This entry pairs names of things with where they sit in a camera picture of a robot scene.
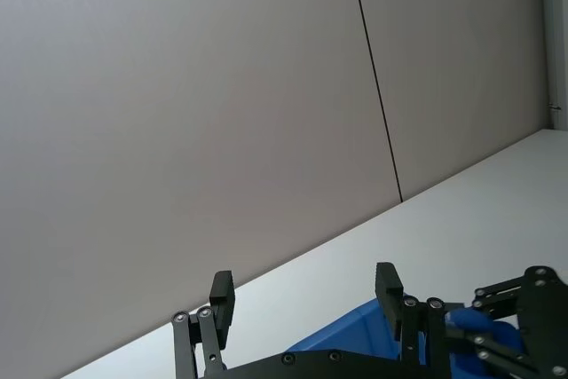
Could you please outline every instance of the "blue object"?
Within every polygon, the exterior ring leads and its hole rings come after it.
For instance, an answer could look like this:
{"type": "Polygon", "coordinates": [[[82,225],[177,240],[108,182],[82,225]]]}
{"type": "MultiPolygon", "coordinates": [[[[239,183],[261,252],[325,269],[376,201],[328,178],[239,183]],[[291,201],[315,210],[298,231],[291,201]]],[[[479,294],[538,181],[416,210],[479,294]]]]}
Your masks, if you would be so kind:
{"type": "MultiPolygon", "coordinates": [[[[521,336],[510,324],[491,321],[484,314],[463,309],[451,312],[449,322],[458,328],[493,332],[496,342],[522,350],[521,336]]],[[[425,363],[424,340],[419,340],[420,361],[425,363]]],[[[289,351],[343,350],[396,359],[399,343],[392,339],[391,328],[376,299],[362,304],[338,320],[298,342],[289,351]]],[[[451,355],[453,379],[489,379],[483,363],[475,354],[451,355]]]]}

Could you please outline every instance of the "white table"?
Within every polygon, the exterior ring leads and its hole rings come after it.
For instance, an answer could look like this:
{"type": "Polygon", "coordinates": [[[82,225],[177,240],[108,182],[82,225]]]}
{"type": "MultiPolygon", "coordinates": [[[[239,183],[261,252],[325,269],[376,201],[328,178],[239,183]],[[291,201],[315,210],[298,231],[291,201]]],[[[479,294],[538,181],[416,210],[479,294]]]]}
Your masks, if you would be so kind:
{"type": "MultiPolygon", "coordinates": [[[[568,133],[542,130],[237,288],[224,362],[285,351],[370,300],[377,261],[421,299],[470,301],[530,265],[568,281],[567,235],[568,133]]],[[[66,379],[173,379],[173,353],[167,324],[66,379]]]]}

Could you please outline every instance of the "black line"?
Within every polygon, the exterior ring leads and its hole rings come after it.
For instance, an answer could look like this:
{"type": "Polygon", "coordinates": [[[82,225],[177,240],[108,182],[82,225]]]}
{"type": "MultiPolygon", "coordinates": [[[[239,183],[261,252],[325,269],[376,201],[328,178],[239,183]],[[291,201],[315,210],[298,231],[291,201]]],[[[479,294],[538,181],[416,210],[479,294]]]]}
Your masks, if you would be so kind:
{"type": "Polygon", "coordinates": [[[363,4],[359,0],[359,9],[361,11],[361,18],[363,19],[363,28],[365,29],[365,38],[367,39],[367,47],[369,49],[369,56],[371,57],[371,65],[373,66],[373,75],[375,76],[376,91],[379,94],[379,101],[381,103],[381,111],[383,112],[384,128],[387,132],[387,140],[389,141],[390,157],[392,159],[392,168],[394,169],[394,177],[397,179],[398,197],[400,202],[402,199],[402,191],[400,191],[400,181],[398,180],[397,164],[394,161],[394,152],[392,151],[391,133],[389,132],[389,125],[387,124],[387,116],[384,113],[383,96],[381,95],[381,88],[379,88],[379,79],[376,76],[375,58],[373,57],[373,49],[371,49],[371,41],[369,40],[369,32],[367,30],[367,21],[365,20],[365,13],[363,12],[363,4]]]}

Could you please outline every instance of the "gray wall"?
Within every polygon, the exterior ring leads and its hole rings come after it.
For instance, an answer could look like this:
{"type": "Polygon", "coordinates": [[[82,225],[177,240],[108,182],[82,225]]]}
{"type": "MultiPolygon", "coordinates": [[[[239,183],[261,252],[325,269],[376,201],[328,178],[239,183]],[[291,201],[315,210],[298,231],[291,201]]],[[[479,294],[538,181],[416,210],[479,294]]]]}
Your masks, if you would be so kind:
{"type": "MultiPolygon", "coordinates": [[[[543,125],[540,0],[363,5],[405,195],[543,125]]],[[[1,377],[62,375],[214,271],[243,282],[399,202],[358,0],[0,14],[1,377]]]]}

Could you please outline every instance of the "screw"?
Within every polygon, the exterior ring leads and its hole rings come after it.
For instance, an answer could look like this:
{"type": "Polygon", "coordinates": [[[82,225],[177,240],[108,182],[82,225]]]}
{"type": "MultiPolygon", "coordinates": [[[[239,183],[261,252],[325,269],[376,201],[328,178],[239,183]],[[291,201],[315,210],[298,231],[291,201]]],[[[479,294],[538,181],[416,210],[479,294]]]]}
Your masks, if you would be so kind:
{"type": "Polygon", "coordinates": [[[295,359],[296,358],[294,357],[294,354],[286,352],[285,354],[282,355],[282,364],[285,364],[286,366],[291,366],[294,364],[295,359]]]}
{"type": "Polygon", "coordinates": [[[431,300],[429,300],[428,304],[436,310],[438,310],[438,309],[440,309],[444,306],[444,304],[442,304],[442,301],[440,301],[438,299],[431,299],[431,300]]]}
{"type": "Polygon", "coordinates": [[[552,367],[552,373],[554,376],[564,376],[566,375],[566,367],[554,366],[552,367]]]}
{"type": "Polygon", "coordinates": [[[405,298],[405,305],[406,306],[416,306],[416,299],[413,297],[406,297],[405,298]]]}
{"type": "Polygon", "coordinates": [[[201,311],[199,311],[199,316],[202,318],[206,318],[211,314],[211,309],[210,308],[203,308],[201,311]]]}
{"type": "Polygon", "coordinates": [[[337,351],[331,351],[329,353],[329,359],[332,361],[339,361],[341,359],[341,354],[337,351]]]}

